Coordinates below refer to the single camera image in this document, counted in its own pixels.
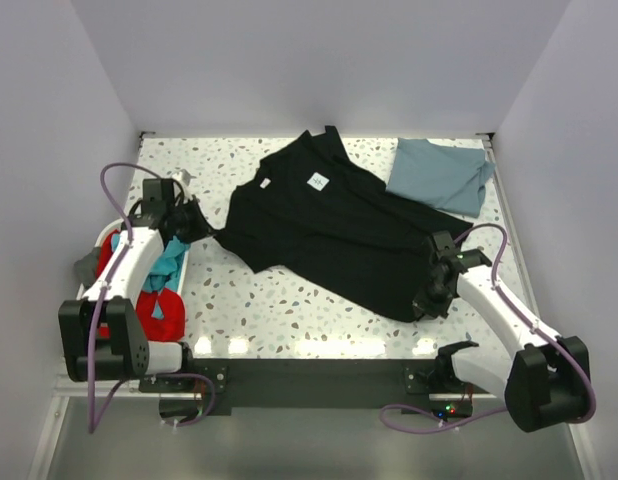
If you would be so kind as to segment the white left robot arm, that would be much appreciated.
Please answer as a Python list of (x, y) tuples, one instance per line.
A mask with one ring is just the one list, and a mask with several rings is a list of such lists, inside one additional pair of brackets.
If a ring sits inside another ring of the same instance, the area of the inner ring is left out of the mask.
[(176, 339), (151, 341), (136, 313), (145, 280), (170, 241), (212, 235), (182, 171), (142, 181), (136, 209), (118, 207), (118, 245), (94, 284), (58, 311), (68, 376), (75, 382), (137, 380), (182, 371), (190, 349)]

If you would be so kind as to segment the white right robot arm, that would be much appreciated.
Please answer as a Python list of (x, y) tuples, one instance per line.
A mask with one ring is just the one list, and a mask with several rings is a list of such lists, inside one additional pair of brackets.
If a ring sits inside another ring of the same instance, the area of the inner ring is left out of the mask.
[(416, 319), (443, 318), (454, 300), (463, 300), (509, 356), (494, 360), (472, 340), (446, 345), (436, 354), (428, 382), (449, 389), (472, 384), (493, 394), (524, 432), (588, 421), (596, 399), (585, 343), (543, 323), (499, 278), (497, 259), (462, 250), (448, 232), (431, 235), (426, 248), (429, 274), (413, 300)]

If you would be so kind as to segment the black t-shirt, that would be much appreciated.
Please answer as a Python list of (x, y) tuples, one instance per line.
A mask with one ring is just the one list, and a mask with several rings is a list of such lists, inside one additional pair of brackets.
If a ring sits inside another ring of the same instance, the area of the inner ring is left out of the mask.
[(338, 130), (304, 132), (231, 195), (217, 242), (250, 269), (284, 266), (391, 320), (411, 323), (428, 277), (427, 239), (470, 223), (387, 192), (348, 157)]

